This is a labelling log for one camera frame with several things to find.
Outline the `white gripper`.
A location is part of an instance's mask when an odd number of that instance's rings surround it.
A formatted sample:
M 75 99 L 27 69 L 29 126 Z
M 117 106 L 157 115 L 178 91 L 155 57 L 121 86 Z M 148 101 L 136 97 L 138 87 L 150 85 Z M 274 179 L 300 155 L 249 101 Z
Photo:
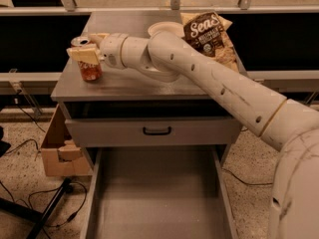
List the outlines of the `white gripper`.
M 122 47 L 129 37 L 128 34 L 114 33 L 109 35 L 109 33 L 92 33 L 89 37 L 93 43 L 100 46 L 104 61 L 109 67 L 120 70 L 126 67 L 122 61 Z M 92 65 L 100 63 L 100 54 L 97 48 L 69 48 L 67 53 L 74 61 Z

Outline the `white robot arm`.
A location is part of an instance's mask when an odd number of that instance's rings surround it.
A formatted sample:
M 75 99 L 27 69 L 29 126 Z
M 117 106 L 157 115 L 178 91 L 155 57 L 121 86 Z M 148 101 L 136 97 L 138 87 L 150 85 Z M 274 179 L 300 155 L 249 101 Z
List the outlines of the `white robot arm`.
M 268 239 L 319 239 L 319 112 L 290 100 L 201 54 L 177 35 L 93 35 L 67 50 L 75 61 L 132 68 L 163 82 L 183 75 L 265 143 L 280 152 Z

